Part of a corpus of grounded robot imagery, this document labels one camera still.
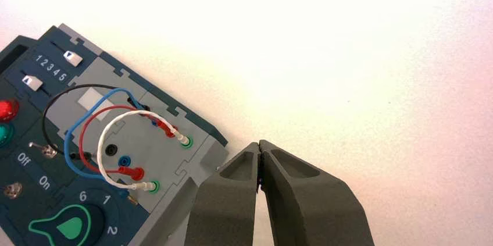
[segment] black wire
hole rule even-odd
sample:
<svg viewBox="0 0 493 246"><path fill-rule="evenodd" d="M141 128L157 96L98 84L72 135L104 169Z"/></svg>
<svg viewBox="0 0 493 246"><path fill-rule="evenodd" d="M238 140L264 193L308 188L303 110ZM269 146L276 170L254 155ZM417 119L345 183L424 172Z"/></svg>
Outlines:
<svg viewBox="0 0 493 246"><path fill-rule="evenodd" d="M51 141L51 139L48 137L48 133L46 131L46 115L48 113L49 108L56 102L57 99L59 99L63 94L67 94L70 91L79 89L79 88L86 88L86 87L100 87L100 88L107 88L107 89L115 89L116 87L109 86L109 85L103 85L103 84L82 84L82 85L77 85L74 87L67 88L63 90L62 92L58 93L56 96L54 96L46 105L45 110L43 111L43 115L41 117L41 131L43 133L43 137L45 138L47 144L51 146L56 152L60 154L64 154L62 149L58 149L58 147Z"/></svg>

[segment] number 6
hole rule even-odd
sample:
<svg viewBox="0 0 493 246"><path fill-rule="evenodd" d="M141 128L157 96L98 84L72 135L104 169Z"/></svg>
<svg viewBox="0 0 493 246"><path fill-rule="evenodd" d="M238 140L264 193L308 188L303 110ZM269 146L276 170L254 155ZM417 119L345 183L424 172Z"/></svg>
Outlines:
<svg viewBox="0 0 493 246"><path fill-rule="evenodd" d="M87 194L85 194L85 191L80 192L78 198L80 199L80 201L85 201L87 199Z"/></svg>

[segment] green led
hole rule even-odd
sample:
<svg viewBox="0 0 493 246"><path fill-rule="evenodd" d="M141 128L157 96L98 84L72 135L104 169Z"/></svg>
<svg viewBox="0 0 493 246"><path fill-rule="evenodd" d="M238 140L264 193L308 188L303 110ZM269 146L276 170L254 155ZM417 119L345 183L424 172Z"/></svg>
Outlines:
<svg viewBox="0 0 493 246"><path fill-rule="evenodd" d="M0 124L0 147L9 143L14 135L14 127L10 124Z"/></svg>

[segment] number 1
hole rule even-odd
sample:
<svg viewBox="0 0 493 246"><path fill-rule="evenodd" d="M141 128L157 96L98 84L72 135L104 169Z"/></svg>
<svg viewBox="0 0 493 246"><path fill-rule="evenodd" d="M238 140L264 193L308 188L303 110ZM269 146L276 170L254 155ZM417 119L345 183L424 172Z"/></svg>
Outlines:
<svg viewBox="0 0 493 246"><path fill-rule="evenodd" d="M103 202L103 204L106 204L110 198L111 198L110 195L106 195L105 196L105 201Z"/></svg>

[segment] black socket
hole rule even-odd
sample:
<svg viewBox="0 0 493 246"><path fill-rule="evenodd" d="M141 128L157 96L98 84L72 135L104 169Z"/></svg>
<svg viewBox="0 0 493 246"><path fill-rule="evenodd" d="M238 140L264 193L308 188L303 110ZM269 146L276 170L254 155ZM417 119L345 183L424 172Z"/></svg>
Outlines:
<svg viewBox="0 0 493 246"><path fill-rule="evenodd" d="M106 149L105 149L105 153L108 155L108 156L114 156L116 154L116 152L118 152L118 146L114 145L114 144L109 144Z"/></svg>

